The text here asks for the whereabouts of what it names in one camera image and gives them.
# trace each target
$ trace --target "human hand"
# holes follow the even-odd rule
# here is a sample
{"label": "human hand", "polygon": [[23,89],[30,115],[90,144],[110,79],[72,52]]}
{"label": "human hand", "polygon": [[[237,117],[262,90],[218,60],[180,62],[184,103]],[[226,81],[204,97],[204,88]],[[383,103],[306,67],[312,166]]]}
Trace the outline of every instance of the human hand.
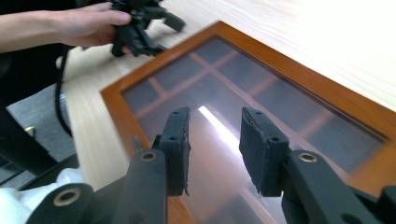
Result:
{"label": "human hand", "polygon": [[113,25],[125,25],[131,21],[128,13],[111,10],[111,3],[58,11],[53,27],[59,42],[69,46],[100,46],[113,41]]}

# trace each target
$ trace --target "white cloth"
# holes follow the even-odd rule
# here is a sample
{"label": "white cloth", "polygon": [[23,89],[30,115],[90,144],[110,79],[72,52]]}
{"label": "white cloth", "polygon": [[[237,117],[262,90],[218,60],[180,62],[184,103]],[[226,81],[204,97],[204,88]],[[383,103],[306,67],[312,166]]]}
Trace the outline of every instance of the white cloth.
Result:
{"label": "white cloth", "polygon": [[0,224],[22,224],[53,190],[70,183],[84,183],[79,169],[62,170],[56,182],[36,189],[0,189]]}

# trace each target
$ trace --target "floor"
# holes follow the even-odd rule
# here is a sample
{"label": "floor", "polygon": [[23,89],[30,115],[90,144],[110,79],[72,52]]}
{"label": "floor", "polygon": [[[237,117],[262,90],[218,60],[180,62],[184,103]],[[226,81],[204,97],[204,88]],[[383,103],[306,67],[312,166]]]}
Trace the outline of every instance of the floor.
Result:
{"label": "floor", "polygon": [[[10,105],[7,109],[17,122],[23,127],[35,126],[35,140],[49,151],[56,160],[62,161],[76,153],[73,139],[63,130],[57,120],[54,107],[55,85],[43,91]],[[61,109],[64,119],[68,123],[65,99],[61,95]],[[12,178],[0,188],[20,188],[35,176],[30,172],[23,172]]]}

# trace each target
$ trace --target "screw hole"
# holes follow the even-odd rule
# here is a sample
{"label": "screw hole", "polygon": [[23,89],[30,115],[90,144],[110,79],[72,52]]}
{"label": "screw hole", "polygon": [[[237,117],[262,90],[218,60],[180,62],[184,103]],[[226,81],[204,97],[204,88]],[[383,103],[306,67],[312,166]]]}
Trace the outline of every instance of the screw hole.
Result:
{"label": "screw hole", "polygon": [[316,162],[318,160],[315,156],[313,156],[309,153],[301,153],[298,155],[298,157],[300,158],[300,160],[306,161],[306,162]]}
{"label": "screw hole", "polygon": [[65,189],[55,197],[53,204],[58,207],[66,206],[78,200],[80,195],[81,191],[78,188]]}
{"label": "screw hole", "polygon": [[140,160],[142,161],[154,161],[157,158],[157,155],[155,153],[145,153],[140,156]]}

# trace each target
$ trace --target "wooden table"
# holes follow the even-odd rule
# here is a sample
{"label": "wooden table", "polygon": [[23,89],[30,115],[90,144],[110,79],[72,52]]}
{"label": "wooden table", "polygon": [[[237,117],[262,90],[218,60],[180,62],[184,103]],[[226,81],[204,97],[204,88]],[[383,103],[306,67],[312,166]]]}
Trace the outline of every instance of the wooden table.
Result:
{"label": "wooden table", "polygon": [[[183,19],[180,34],[154,22],[148,34],[172,48],[217,20],[323,76],[396,111],[395,3],[366,1],[182,1],[162,3]],[[151,58],[114,58],[111,46],[70,53],[64,92],[78,159],[94,189],[125,175],[129,159],[100,90]]]}

